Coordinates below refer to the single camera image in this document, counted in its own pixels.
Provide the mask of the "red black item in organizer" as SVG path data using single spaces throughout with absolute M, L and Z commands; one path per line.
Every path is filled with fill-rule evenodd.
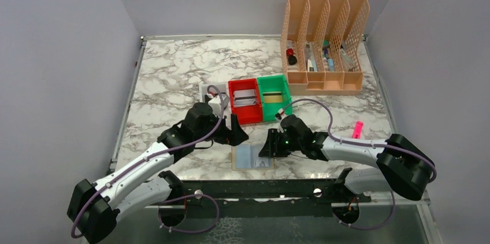
M 288 48 L 286 50 L 286 56 L 287 56 L 288 65 L 296 65 L 297 64 L 298 59 L 297 59 L 295 52 L 292 48 Z

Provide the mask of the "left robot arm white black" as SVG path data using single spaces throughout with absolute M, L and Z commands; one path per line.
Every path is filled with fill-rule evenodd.
M 219 99 L 195 103 L 183 120 L 164 130 L 130 163 L 95 182 L 79 181 L 67 210 L 71 237 L 98 243 L 130 213 L 169 198 L 179 180 L 154 175 L 192 153 L 198 143 L 237 146 L 248 140 L 235 114 L 226 125 L 224 108 Z

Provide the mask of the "stationery items in organizer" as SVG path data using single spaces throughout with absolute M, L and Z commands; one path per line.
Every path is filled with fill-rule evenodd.
M 314 50 L 313 50 L 313 42 L 306 42 L 305 44 L 305 64 L 306 64 L 306 70 L 310 72 L 316 72 L 318 71 L 318 66 L 316 63 L 315 55 L 314 55 Z M 358 71 L 357 70 L 357 65 L 352 58 L 347 52 L 346 52 L 346 47 L 347 43 L 345 41 L 342 41 L 340 45 L 340 62 L 342 63 L 342 68 L 344 71 L 347 72 L 354 72 Z M 322 61 L 324 65 L 324 70 L 325 71 L 335 71 L 335 62 L 333 58 L 330 57 L 329 55 L 329 49 L 330 49 L 330 44 L 327 40 L 324 41 L 323 47 L 322 47 Z

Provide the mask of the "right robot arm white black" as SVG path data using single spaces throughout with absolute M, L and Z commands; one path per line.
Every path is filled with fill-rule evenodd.
M 435 163 L 401 134 L 388 139 L 338 138 L 312 131 L 294 114 L 268 131 L 260 157 L 287 157 L 299 151 L 311 160 L 348 161 L 365 165 L 344 179 L 352 193 L 393 191 L 405 199 L 419 201 L 435 174 Z

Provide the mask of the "red plastic bin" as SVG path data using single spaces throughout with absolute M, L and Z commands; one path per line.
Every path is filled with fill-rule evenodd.
M 256 124 L 263 121 L 262 102 L 256 78 L 230 80 L 228 91 L 231 111 L 240 125 Z

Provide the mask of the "orange mesh file organizer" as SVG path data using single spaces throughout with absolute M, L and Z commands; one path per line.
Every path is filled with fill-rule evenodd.
M 368 0 L 287 0 L 280 51 L 292 95 L 358 95 Z

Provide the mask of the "green plastic bin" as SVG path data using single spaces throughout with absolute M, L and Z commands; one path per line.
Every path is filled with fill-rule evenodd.
M 263 122 L 275 121 L 275 114 L 292 102 L 287 80 L 284 75 L 261 76 L 257 78 L 262 102 Z

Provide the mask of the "pink highlighter marker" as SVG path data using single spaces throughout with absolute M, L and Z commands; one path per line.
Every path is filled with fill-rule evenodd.
M 354 130 L 352 133 L 352 138 L 359 139 L 361 137 L 362 129 L 364 123 L 362 121 L 357 121 L 354 126 Z

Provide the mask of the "silver credit card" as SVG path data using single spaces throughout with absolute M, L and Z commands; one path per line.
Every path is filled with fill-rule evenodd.
M 254 89 L 237 90 L 233 92 L 234 107 L 254 106 L 256 104 L 256 96 Z

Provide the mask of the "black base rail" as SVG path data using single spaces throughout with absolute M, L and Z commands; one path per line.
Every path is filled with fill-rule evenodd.
M 185 180 L 184 201 L 157 202 L 163 217 L 331 217 L 332 205 L 370 202 L 339 179 Z

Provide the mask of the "gold credit card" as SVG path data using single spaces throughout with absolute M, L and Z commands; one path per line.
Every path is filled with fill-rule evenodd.
M 271 91 L 263 93 L 264 103 L 283 103 L 283 95 L 280 91 Z

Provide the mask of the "white plastic bin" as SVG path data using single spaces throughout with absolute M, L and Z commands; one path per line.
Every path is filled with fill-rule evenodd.
M 229 97 L 229 91 L 228 91 L 228 83 L 227 82 L 219 82 L 219 83 L 212 83 L 212 85 L 216 86 L 220 93 L 221 96 L 224 99 L 224 102 L 226 103 L 225 109 L 224 109 L 224 121 L 226 123 L 226 126 L 228 128 L 231 128 L 231 109 L 230 109 L 230 97 Z M 214 98 L 214 95 L 217 93 L 216 90 L 213 88 L 211 89 L 212 93 L 210 94 L 207 90 L 208 84 L 200 84 L 199 85 L 199 94 L 200 94 L 200 101 L 204 103 L 208 103 L 211 99 Z

